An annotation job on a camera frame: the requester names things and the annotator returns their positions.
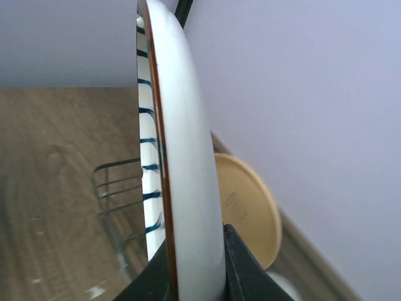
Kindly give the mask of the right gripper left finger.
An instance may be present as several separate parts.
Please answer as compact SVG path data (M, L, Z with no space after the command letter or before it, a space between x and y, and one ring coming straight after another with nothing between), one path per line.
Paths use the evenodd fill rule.
M167 247L163 242L145 269L114 301L163 301L171 300Z

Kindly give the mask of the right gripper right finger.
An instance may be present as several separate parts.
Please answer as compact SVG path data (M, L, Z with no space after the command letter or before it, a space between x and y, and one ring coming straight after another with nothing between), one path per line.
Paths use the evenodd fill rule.
M224 225L226 300L292 300L260 266L233 225Z

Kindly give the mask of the orange plastic plate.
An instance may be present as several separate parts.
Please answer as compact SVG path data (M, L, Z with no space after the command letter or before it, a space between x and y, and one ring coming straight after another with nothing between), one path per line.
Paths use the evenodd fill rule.
M244 161L216 153L222 220L231 224L263 269L275 261L282 240L278 205L262 177Z

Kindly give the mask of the white blue striped plate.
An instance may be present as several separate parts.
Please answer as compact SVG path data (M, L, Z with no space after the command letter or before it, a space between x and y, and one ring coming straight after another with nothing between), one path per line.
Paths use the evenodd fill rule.
M137 90L145 239L167 249L177 300L222 300L226 261L206 108L184 31L160 1L137 3Z

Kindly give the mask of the black wire dish rack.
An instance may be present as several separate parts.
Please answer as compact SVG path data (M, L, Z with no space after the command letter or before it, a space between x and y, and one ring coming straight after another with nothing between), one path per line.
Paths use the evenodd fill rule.
M101 164L91 174L98 218L123 279L130 283L148 263L140 159Z

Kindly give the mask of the cream and teal bowl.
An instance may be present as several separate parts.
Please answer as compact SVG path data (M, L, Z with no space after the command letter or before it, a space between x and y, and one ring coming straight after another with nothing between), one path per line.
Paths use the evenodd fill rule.
M295 286L284 276L275 272L266 272L294 301L302 301Z

